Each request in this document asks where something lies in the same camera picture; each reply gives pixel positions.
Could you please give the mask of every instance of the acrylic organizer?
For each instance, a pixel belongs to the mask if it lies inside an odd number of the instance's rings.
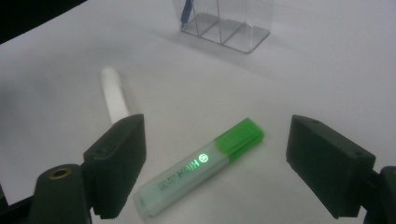
[[[250,53],[270,34],[275,0],[173,0],[180,30]]]

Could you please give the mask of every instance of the blue pen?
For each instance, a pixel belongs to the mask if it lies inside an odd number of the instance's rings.
[[[184,5],[183,12],[181,13],[181,28],[183,28],[184,24],[189,22],[190,14],[192,10],[192,0],[186,0],[186,4]]]

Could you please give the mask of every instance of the green highlighter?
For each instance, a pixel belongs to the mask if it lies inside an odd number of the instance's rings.
[[[134,195],[142,217],[155,217],[221,168],[260,143],[264,132],[244,119],[189,157],[144,184]]]

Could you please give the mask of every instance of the clear plastic container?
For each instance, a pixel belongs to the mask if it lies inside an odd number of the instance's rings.
[[[275,0],[173,0],[182,32],[250,53],[270,34]]]

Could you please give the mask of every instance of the white table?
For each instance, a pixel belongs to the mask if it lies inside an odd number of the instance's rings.
[[[172,2],[90,0],[0,45],[0,181],[9,203],[51,167],[83,162],[109,127],[98,72],[116,67],[145,114],[135,188],[245,117],[255,147],[153,223],[362,223],[333,219],[286,163],[291,115],[318,119],[395,165],[396,2],[276,0],[249,55],[177,27]],[[132,197],[115,220],[144,223]]]

